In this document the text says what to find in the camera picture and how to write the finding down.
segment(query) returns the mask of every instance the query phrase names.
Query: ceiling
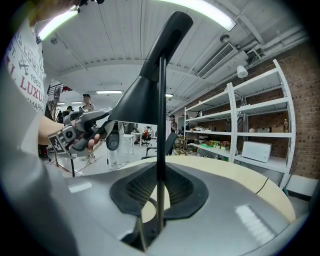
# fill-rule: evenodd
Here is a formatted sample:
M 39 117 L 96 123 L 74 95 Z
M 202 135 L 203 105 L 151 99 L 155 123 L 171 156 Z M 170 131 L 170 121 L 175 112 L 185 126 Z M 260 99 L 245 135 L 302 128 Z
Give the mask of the ceiling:
M 93 103 L 113 107 L 120 95 L 96 95 L 95 91 L 126 91 L 137 78 L 164 23 L 173 12 L 185 12 L 193 19 L 193 26 L 167 67 L 166 92 L 174 95 L 167 101 L 167 109 L 173 111 L 202 88 L 225 78 L 221 70 L 206 79 L 197 77 L 208 59 L 224 46 L 220 42 L 222 35 L 228 34 L 230 43 L 240 51 L 254 40 L 264 45 L 298 25 L 278 0 L 206 2 L 231 17 L 236 26 L 226 31 L 194 10 L 158 0 L 89 1 L 79 14 L 42 42 L 45 72 L 77 92 L 64 92 L 66 103 L 79 101 L 83 93 L 89 93 Z M 57 44 L 52 44 L 51 38 L 57 38 Z M 237 58 L 228 66 L 231 73 L 238 65 L 247 64 L 244 56 Z

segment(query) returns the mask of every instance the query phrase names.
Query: speaker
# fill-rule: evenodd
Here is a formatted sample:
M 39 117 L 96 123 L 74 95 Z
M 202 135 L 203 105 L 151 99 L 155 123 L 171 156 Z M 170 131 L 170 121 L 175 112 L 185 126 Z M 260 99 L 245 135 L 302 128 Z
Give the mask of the speaker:
M 106 138 L 106 147 L 108 150 L 114 151 L 119 146 L 120 135 L 118 131 L 112 131 Z

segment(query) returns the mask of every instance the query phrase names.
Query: fluorescent light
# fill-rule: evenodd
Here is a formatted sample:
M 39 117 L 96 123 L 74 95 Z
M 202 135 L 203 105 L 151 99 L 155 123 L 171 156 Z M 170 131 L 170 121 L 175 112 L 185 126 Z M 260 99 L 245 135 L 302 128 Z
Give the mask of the fluorescent light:
M 97 90 L 97 94 L 122 94 L 120 90 Z
M 38 37 L 43 41 L 52 31 L 59 27 L 62 23 L 69 20 L 78 13 L 77 10 L 66 11 L 63 14 L 54 17 L 45 27 L 40 31 Z
M 203 0 L 159 0 L 163 2 L 169 2 L 177 4 L 180 6 L 187 7 L 189 9 L 195 10 L 215 22 L 219 23 L 226 30 L 230 31 L 236 25 L 235 21 L 232 20 L 228 15 L 220 11 L 218 8 L 214 7 L 208 2 Z

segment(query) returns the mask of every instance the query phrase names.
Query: vent grille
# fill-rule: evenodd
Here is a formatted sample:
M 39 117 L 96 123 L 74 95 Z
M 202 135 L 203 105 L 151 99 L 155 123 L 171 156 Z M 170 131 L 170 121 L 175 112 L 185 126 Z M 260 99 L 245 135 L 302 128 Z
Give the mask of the vent grille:
M 211 59 L 209 59 L 207 64 L 204 65 L 204 67 L 199 71 L 197 76 L 205 79 L 206 75 L 208 75 L 216 65 L 218 65 L 224 58 L 226 58 L 233 51 L 235 51 L 235 48 L 232 46 L 231 43 L 228 43 L 216 55 L 212 56 Z

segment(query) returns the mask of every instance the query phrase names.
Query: microwave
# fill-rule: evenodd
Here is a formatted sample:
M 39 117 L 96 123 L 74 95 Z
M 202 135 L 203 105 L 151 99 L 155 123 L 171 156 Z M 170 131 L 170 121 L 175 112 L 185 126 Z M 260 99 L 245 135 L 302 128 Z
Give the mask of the microwave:
M 271 152 L 271 144 L 245 141 L 243 143 L 242 157 L 268 162 Z

